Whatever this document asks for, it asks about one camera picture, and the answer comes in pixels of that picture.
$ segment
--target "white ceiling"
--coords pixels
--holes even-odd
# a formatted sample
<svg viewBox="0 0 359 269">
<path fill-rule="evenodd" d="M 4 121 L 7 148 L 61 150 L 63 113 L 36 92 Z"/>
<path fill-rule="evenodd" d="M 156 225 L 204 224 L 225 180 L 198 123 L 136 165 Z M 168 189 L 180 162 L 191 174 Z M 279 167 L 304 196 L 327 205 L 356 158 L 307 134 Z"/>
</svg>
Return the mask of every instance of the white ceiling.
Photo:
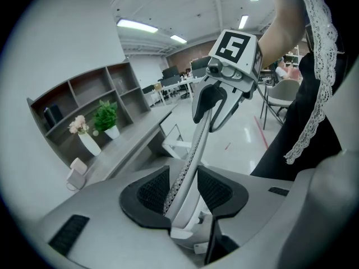
<svg viewBox="0 0 359 269">
<path fill-rule="evenodd" d="M 274 18 L 272 0 L 110 0 L 114 20 L 120 18 L 157 27 L 152 34 L 117 27 L 126 55 L 169 55 L 214 40 L 223 29 L 238 29 L 249 15 L 244 31 L 258 34 Z M 187 44 L 170 39 L 177 35 Z"/>
</svg>

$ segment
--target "person's arm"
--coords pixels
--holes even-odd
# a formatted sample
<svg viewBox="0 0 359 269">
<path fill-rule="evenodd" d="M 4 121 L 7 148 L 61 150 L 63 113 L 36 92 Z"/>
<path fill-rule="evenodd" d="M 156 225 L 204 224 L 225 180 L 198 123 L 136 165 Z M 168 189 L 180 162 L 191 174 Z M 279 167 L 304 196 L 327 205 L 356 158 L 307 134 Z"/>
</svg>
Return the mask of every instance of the person's arm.
<svg viewBox="0 0 359 269">
<path fill-rule="evenodd" d="M 288 53 L 304 36 L 303 0 L 274 0 L 274 5 L 275 19 L 259 40 L 263 54 L 263 68 Z"/>
<path fill-rule="evenodd" d="M 281 67 L 277 67 L 275 69 L 275 72 L 277 73 L 277 75 L 279 77 L 281 77 L 282 79 L 288 79 L 291 77 L 291 72 L 292 70 L 289 68 L 288 72 L 286 72 L 284 69 L 282 69 Z"/>
<path fill-rule="evenodd" d="M 288 67 L 288 72 L 286 73 L 286 75 L 283 78 L 286 78 L 286 79 L 292 78 L 292 71 L 293 71 L 293 65 L 290 65 Z"/>
</svg>

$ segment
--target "desk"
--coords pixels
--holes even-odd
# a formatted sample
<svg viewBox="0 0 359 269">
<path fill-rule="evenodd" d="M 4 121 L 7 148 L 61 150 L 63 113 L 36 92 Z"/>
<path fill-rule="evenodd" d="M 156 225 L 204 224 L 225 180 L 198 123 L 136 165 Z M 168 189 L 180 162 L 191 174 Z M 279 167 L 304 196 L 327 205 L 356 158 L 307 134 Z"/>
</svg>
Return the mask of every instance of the desk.
<svg viewBox="0 0 359 269">
<path fill-rule="evenodd" d="M 156 104 L 158 101 L 161 101 L 161 98 L 158 94 L 157 91 L 153 90 L 151 92 L 148 92 L 147 94 L 144 94 L 145 95 L 145 99 L 147 101 L 147 104 L 149 106 L 153 106 L 154 104 Z"/>
<path fill-rule="evenodd" d="M 159 95 L 160 95 L 160 98 L 161 98 L 161 101 L 163 102 L 164 105 L 166 105 L 166 102 L 164 101 L 164 98 L 163 98 L 163 95 L 162 95 L 162 91 L 166 91 L 166 90 L 170 90 L 170 89 L 173 89 L 175 87 L 179 87 L 179 86 L 182 86 L 182 85 L 187 85 L 187 88 L 188 88 L 188 91 L 190 93 L 190 98 L 191 98 L 191 101 L 193 101 L 193 93 L 192 93 L 192 90 L 191 90 L 191 86 L 190 86 L 190 83 L 199 83 L 200 81 L 202 81 L 203 77 L 202 78 L 188 78 L 182 82 L 179 82 L 179 83 L 176 83 L 176 84 L 173 84 L 173 85 L 169 85 L 169 86 L 166 86 L 166 87 L 162 87 L 162 89 L 160 91 L 158 91 Z"/>
<path fill-rule="evenodd" d="M 115 171 L 121 170 L 130 160 L 134 160 L 156 134 L 160 133 L 159 124 L 176 106 L 152 108 L 151 111 L 138 117 L 136 123 L 121 130 L 121 135 L 106 145 L 94 158 L 94 162 L 85 173 L 85 187 L 111 178 Z"/>
</svg>

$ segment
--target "lace fabric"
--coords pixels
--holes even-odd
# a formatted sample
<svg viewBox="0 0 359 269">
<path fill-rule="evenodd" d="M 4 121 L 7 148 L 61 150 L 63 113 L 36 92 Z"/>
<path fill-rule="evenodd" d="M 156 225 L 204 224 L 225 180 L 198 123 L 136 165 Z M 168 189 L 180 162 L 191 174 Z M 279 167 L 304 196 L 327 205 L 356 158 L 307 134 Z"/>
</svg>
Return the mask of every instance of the lace fabric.
<svg viewBox="0 0 359 269">
<path fill-rule="evenodd" d="M 287 164 L 293 164 L 300 157 L 315 135 L 320 122 L 325 118 L 324 104 L 332 97 L 332 85 L 335 82 L 335 64 L 337 62 L 338 33 L 332 23 L 329 7 L 324 0 L 304 0 L 314 36 L 314 74 L 320 80 L 320 86 L 314 109 L 298 141 L 284 156 Z"/>
</svg>

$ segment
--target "gray shelf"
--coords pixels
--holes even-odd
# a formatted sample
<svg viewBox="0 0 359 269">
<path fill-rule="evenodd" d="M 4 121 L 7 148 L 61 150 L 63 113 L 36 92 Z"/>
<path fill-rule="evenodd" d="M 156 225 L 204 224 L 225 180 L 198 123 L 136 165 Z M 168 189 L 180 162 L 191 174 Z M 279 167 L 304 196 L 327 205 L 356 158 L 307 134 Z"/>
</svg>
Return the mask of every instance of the gray shelf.
<svg viewBox="0 0 359 269">
<path fill-rule="evenodd" d="M 111 94 L 112 92 L 114 92 L 114 90 L 105 92 L 102 95 L 97 96 L 95 99 L 88 101 L 86 104 L 80 106 L 79 108 L 73 110 L 70 114 L 68 114 L 67 116 L 65 116 L 60 122 L 58 122 L 57 124 L 55 124 L 55 126 L 53 126 L 46 134 L 45 136 L 48 137 L 50 136 L 57 128 L 59 128 L 65 121 L 69 120 L 71 117 L 73 117 L 74 115 L 76 115 L 81 109 L 86 108 L 88 105 L 90 105 L 91 103 L 95 102 L 95 101 L 99 101 L 101 98 L 107 96 L 108 94 Z"/>
<path fill-rule="evenodd" d="M 79 106 L 87 104 L 94 96 L 105 94 L 112 89 L 105 68 L 76 77 L 70 81 L 70 84 Z"/>
<path fill-rule="evenodd" d="M 120 95 L 139 86 L 136 83 L 129 63 L 109 66 L 107 69 L 111 80 Z"/>
<path fill-rule="evenodd" d="M 138 88 L 121 96 L 132 120 L 136 120 L 141 114 L 148 112 L 148 104 L 143 96 L 142 89 Z"/>
<path fill-rule="evenodd" d="M 131 93 L 131 92 L 133 92 L 133 91 L 138 90 L 138 89 L 140 89 L 140 87 L 136 87 L 136 88 L 134 88 L 134 89 L 132 89 L 132 90 L 129 90 L 129 91 L 127 91 L 127 92 L 124 92 L 123 94 L 120 94 L 119 96 L 125 96 L 125 95 L 127 95 L 127 94 L 129 94 L 129 93 Z"/>
<path fill-rule="evenodd" d="M 83 115 L 92 136 L 93 117 L 100 99 L 117 102 L 116 125 L 120 132 L 133 125 L 134 120 L 139 122 L 138 117 L 150 110 L 129 63 L 94 69 L 64 81 L 34 101 L 27 99 L 39 130 L 68 166 L 76 157 L 86 163 L 96 159 L 85 148 L 78 135 L 69 132 L 68 126 L 77 115 Z M 59 107 L 63 118 L 50 128 L 44 117 L 44 109 L 54 104 Z M 105 133 L 92 138 L 101 148 L 112 141 Z"/>
</svg>

